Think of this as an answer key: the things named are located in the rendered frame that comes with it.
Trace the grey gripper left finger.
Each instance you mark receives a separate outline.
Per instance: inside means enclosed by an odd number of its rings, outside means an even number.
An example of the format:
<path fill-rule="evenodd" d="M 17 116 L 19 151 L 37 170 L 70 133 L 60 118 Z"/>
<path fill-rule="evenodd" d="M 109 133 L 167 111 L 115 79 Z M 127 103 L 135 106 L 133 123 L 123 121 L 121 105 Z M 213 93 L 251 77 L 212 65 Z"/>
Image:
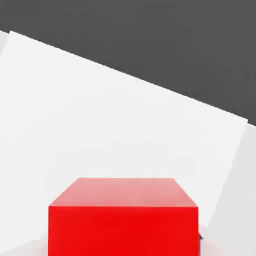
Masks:
<path fill-rule="evenodd" d="M 31 241 L 24 246 L 22 256 L 48 256 L 48 236 Z"/>

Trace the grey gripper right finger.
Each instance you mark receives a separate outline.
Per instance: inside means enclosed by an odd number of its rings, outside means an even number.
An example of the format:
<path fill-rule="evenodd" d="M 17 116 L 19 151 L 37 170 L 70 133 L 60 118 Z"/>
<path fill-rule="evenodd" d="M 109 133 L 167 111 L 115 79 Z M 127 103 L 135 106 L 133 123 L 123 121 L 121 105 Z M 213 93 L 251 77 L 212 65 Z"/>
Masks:
<path fill-rule="evenodd" d="M 200 224 L 198 231 L 201 237 L 199 240 L 199 256 L 236 256 L 232 251 L 210 237 L 207 226 Z"/>

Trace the small red cube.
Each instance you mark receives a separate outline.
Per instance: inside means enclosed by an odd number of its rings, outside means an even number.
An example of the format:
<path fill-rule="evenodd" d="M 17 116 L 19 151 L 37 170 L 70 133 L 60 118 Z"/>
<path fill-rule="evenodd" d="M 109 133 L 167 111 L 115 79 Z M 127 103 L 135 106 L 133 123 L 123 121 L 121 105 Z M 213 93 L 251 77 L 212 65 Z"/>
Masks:
<path fill-rule="evenodd" d="M 172 178 L 79 178 L 48 208 L 48 256 L 199 256 L 199 208 Z"/>

